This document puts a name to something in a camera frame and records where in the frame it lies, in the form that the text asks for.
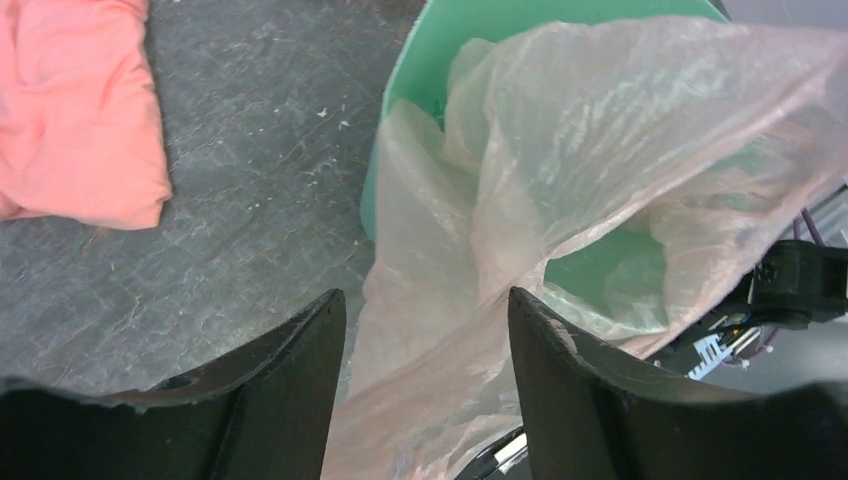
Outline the pink translucent trash bag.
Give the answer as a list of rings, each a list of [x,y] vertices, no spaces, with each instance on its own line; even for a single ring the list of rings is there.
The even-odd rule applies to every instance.
[[[375,261],[326,479],[447,479],[519,422],[521,286],[646,357],[847,172],[847,35],[696,17],[467,42],[377,135]]]

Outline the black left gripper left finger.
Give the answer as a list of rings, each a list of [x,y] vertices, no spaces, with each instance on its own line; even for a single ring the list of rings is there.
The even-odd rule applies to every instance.
[[[341,370],[338,289],[256,339],[146,390],[90,396],[1,382],[5,479],[317,479]]]

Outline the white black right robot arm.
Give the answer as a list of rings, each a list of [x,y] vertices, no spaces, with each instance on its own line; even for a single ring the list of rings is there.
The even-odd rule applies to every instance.
[[[745,327],[805,329],[847,313],[847,250],[780,240],[714,311]]]

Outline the green plastic trash bin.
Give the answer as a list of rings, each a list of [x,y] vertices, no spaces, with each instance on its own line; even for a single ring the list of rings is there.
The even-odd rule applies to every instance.
[[[636,227],[700,172],[683,63],[708,1],[431,1],[386,87],[362,198],[376,262],[362,336],[433,341],[524,284],[609,339],[678,331],[660,243]]]

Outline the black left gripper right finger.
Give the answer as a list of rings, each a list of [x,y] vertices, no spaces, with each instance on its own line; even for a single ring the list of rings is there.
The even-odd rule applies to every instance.
[[[770,395],[639,360],[509,293],[509,341],[536,479],[843,479],[847,386]]]

